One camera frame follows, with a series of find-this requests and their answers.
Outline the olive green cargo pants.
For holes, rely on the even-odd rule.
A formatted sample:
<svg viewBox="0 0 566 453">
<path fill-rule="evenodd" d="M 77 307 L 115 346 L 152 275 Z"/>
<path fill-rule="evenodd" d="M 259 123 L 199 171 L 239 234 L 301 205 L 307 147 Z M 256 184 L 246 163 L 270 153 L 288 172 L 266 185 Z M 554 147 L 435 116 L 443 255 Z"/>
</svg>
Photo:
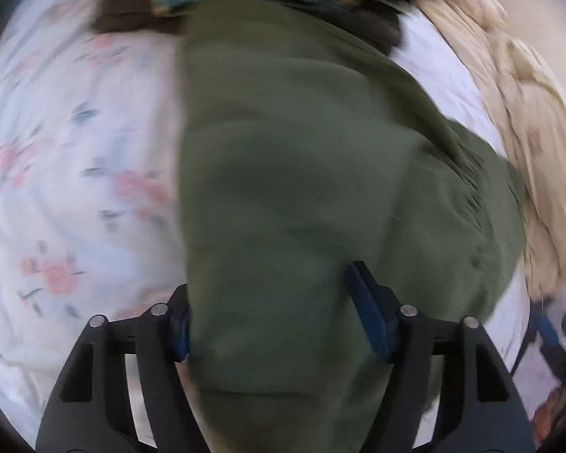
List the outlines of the olive green cargo pants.
<svg viewBox="0 0 566 453">
<path fill-rule="evenodd" d="M 343 274 L 426 315 L 490 316 L 523 254 L 523 182 L 354 36 L 202 0 L 184 43 L 191 375 L 217 452 L 356 452 L 388 384 Z"/>
</svg>

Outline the floral white bed sheet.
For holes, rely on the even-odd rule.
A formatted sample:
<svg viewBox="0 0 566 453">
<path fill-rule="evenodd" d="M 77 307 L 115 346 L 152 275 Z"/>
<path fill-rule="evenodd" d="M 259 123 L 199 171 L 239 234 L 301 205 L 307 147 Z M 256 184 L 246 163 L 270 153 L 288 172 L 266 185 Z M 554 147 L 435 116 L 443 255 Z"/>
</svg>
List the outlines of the floral white bed sheet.
<svg viewBox="0 0 566 453">
<path fill-rule="evenodd" d="M 27 446 L 89 319 L 134 318 L 189 287 L 184 43 L 198 2 L 179 14 L 184 33 L 171 35 L 98 34 L 101 0 L 23 0 L 1 38 L 0 411 Z M 407 59 L 385 56 L 414 78 Z M 491 128 L 464 126 L 421 88 L 506 160 Z M 490 316 L 476 317 L 506 363 L 527 311 L 521 255 Z M 190 358 L 177 372 L 217 452 Z"/>
</svg>

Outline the cream bear print duvet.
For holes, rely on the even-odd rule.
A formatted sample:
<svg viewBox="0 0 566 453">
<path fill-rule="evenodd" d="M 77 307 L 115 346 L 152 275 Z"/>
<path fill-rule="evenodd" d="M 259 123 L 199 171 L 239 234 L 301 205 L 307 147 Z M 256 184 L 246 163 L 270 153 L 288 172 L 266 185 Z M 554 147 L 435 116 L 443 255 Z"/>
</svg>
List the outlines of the cream bear print duvet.
<svg viewBox="0 0 566 453">
<path fill-rule="evenodd" d="M 533 300 L 566 288 L 566 91 L 511 36 L 497 0 L 418 0 L 470 71 L 507 157 L 526 181 L 524 274 Z"/>
</svg>

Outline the dark brown folded garment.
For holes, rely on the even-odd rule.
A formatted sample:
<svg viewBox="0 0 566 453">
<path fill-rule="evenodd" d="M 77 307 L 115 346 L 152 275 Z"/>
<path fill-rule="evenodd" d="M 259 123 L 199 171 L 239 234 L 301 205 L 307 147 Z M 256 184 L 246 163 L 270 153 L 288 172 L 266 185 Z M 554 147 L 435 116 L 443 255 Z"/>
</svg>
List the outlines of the dark brown folded garment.
<svg viewBox="0 0 566 453">
<path fill-rule="evenodd" d="M 348 32 L 385 55 L 402 43 L 400 19 L 393 9 L 382 12 L 303 9 L 303 13 Z M 150 9 L 149 0 L 101 0 L 92 29 L 98 34 L 150 30 L 176 35 L 184 33 L 185 25 L 184 15 L 158 17 Z"/>
</svg>

